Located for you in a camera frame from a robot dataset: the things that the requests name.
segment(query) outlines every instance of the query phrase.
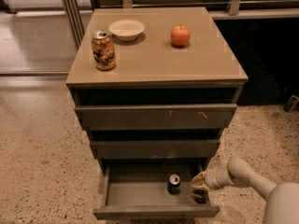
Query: black can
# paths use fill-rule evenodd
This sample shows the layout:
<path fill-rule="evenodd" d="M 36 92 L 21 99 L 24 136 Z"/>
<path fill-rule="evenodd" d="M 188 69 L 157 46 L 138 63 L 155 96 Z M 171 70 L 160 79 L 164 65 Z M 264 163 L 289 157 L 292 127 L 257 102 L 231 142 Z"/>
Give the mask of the black can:
<path fill-rule="evenodd" d="M 180 193 L 180 178 L 179 175 L 170 175 L 167 182 L 167 191 L 171 195 L 178 195 Z"/>

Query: apple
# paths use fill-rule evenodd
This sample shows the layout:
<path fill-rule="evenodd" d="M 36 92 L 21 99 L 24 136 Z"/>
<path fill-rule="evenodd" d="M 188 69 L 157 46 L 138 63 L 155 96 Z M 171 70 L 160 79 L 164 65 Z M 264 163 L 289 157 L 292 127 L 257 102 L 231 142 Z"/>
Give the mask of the apple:
<path fill-rule="evenodd" d="M 171 42 L 174 46 L 183 48 L 190 39 L 190 30 L 187 26 L 177 25 L 171 30 Z"/>

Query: can in drawer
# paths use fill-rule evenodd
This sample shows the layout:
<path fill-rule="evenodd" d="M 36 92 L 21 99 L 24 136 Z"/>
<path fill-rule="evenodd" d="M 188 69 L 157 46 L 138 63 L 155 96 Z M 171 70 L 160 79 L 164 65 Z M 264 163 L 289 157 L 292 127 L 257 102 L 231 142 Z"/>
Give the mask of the can in drawer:
<path fill-rule="evenodd" d="M 114 45 L 110 32 L 105 30 L 95 32 L 92 39 L 92 48 L 96 68 L 109 70 L 116 66 Z"/>
<path fill-rule="evenodd" d="M 179 175 L 170 175 L 167 182 L 167 191 L 171 195 L 178 195 L 180 193 L 180 178 Z"/>

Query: tabletop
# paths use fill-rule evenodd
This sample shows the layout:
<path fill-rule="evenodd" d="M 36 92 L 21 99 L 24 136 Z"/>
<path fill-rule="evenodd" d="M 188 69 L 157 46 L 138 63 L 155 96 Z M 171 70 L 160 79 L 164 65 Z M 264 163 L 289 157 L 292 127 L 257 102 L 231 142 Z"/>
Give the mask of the tabletop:
<path fill-rule="evenodd" d="M 144 23 L 145 31 L 133 42 L 113 36 L 116 67 L 95 66 L 93 33 L 108 30 L 118 20 Z M 175 25 L 191 31 L 189 44 L 171 44 Z M 76 86 L 140 85 L 176 82 L 239 82 L 248 79 L 237 58 L 204 7 L 101 8 L 93 12 L 66 84 Z"/>

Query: bowl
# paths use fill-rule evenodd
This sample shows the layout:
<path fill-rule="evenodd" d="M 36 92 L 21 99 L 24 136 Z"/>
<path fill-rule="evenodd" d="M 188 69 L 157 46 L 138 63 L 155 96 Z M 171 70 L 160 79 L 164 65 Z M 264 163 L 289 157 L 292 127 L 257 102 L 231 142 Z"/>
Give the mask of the bowl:
<path fill-rule="evenodd" d="M 119 20 L 110 24 L 108 29 L 120 41 L 134 41 L 143 33 L 145 26 L 137 20 Z"/>

